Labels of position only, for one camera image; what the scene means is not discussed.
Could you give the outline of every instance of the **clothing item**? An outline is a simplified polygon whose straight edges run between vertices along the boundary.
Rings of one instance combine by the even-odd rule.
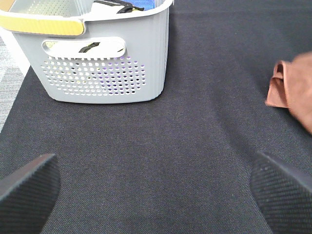
[[[155,8],[154,0],[127,0],[134,6],[144,8],[144,11],[151,10]]]
[[[312,52],[293,62],[280,61],[274,68],[266,104],[288,108],[312,133]]]

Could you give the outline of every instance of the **gray plastic basket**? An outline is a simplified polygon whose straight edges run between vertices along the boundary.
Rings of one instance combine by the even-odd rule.
[[[68,1],[67,7],[70,4],[72,7],[73,2]],[[71,16],[90,10],[89,1],[79,2],[80,6],[76,4],[79,7],[70,12]],[[14,32],[14,36],[47,93],[55,100],[77,103],[147,101],[163,90],[172,3],[173,0],[156,0],[155,9],[143,12],[70,17],[84,24],[84,33],[78,36],[18,32]],[[30,5],[24,6],[24,12],[33,13]],[[21,9],[18,2],[12,7],[14,11]],[[73,52],[76,45],[78,48],[92,42],[100,42],[100,46],[87,53]]]

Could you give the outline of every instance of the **floor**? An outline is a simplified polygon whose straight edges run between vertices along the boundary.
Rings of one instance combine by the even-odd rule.
[[[23,82],[16,61],[0,37],[0,132]]]

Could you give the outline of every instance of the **black carpet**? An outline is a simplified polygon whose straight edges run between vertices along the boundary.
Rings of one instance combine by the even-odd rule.
[[[264,104],[275,62],[312,50],[311,15],[310,0],[175,1],[165,88],[150,102],[57,102],[30,69],[0,135],[0,175],[59,156],[44,234],[270,234],[252,155],[312,174],[311,135]]]

